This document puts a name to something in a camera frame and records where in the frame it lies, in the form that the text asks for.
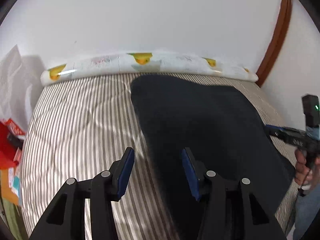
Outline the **person's right hand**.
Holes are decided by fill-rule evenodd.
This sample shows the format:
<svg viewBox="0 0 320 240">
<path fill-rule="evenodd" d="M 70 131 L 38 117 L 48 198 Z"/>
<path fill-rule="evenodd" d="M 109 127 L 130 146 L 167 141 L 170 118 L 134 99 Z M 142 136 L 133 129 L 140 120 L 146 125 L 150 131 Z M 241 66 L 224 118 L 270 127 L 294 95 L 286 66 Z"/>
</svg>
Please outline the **person's right hand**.
<svg viewBox="0 0 320 240">
<path fill-rule="evenodd" d="M 315 188 L 319 184 L 319 156 L 315 159 L 312 169 L 306 166 L 306 157 L 300 149 L 295 150 L 295 156 L 295 182 L 301 187 L 309 185 L 310 189 Z"/>
</svg>

